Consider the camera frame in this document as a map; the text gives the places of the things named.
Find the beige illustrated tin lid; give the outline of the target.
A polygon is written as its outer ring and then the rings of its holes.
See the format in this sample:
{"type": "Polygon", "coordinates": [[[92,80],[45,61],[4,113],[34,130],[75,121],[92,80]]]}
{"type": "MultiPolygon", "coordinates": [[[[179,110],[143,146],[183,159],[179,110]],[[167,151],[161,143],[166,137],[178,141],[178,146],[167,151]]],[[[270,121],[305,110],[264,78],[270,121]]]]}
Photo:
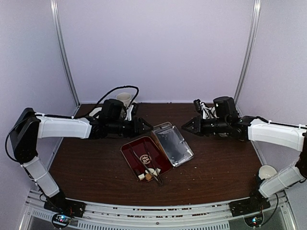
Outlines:
{"type": "Polygon", "coordinates": [[[172,123],[164,122],[154,126],[152,137],[174,168],[194,158],[194,153],[186,140],[179,129],[172,123]]]}

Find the black tongs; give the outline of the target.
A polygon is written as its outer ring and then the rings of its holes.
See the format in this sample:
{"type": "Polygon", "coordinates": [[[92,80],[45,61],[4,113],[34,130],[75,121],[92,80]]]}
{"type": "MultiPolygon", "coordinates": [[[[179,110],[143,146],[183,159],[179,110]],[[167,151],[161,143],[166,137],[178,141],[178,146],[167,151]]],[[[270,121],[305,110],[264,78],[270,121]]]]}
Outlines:
{"type": "MultiPolygon", "coordinates": [[[[145,170],[148,170],[149,168],[153,168],[154,170],[157,168],[153,162],[152,156],[149,152],[149,149],[147,148],[147,145],[145,142],[143,142],[143,147],[145,150],[145,157],[146,160],[142,159],[142,156],[138,156],[136,151],[133,149],[132,145],[129,144],[129,150],[130,152],[134,155],[134,157],[140,161],[140,163],[143,165],[143,167],[145,168],[145,170]]],[[[154,174],[150,173],[150,175],[152,176],[152,179],[154,179],[159,185],[163,185],[163,179],[160,175],[159,172],[156,172],[154,174]]]]}

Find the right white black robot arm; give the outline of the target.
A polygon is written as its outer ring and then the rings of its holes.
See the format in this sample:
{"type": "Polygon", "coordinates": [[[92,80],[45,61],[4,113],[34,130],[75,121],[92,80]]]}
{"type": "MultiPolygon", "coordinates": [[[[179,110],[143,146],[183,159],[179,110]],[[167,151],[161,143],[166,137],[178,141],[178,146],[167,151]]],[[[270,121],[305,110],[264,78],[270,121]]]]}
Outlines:
{"type": "Polygon", "coordinates": [[[307,127],[275,123],[260,116],[244,116],[230,119],[203,119],[197,116],[181,127],[197,136],[228,134],[242,141],[259,141],[288,147],[300,152],[298,161],[275,175],[263,179],[258,193],[246,200],[249,211],[257,211],[264,199],[307,178],[307,127]]]}

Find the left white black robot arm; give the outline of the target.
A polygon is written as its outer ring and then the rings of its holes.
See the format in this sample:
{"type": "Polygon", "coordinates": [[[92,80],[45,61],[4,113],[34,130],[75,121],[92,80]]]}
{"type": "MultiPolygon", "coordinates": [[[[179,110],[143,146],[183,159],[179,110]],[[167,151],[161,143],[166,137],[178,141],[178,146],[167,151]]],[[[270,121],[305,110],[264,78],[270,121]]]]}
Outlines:
{"type": "Polygon", "coordinates": [[[100,107],[85,117],[48,116],[26,108],[5,141],[12,145],[11,160],[19,163],[43,191],[51,206],[59,213],[69,209],[65,194],[50,175],[36,151],[37,140],[42,138],[99,139],[109,134],[134,138],[152,131],[153,126],[143,118],[128,112],[108,112],[100,107]]]}

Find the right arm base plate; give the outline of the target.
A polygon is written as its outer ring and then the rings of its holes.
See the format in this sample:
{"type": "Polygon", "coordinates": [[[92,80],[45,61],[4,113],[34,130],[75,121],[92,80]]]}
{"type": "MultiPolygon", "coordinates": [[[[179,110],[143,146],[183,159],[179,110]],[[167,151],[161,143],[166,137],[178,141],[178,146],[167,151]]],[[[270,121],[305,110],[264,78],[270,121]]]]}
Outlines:
{"type": "Polygon", "coordinates": [[[256,198],[246,198],[229,203],[233,217],[260,212],[263,209],[270,208],[270,202],[267,199],[257,200],[256,198]]]}

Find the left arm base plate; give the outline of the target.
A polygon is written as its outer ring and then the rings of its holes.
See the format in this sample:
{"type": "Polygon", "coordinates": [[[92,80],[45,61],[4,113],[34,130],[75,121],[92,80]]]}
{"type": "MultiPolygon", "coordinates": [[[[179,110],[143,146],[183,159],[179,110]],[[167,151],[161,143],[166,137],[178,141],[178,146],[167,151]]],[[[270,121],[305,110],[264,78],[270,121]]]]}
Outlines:
{"type": "Polygon", "coordinates": [[[61,213],[69,217],[82,218],[86,204],[80,201],[64,199],[63,201],[46,201],[44,209],[61,213]]]}

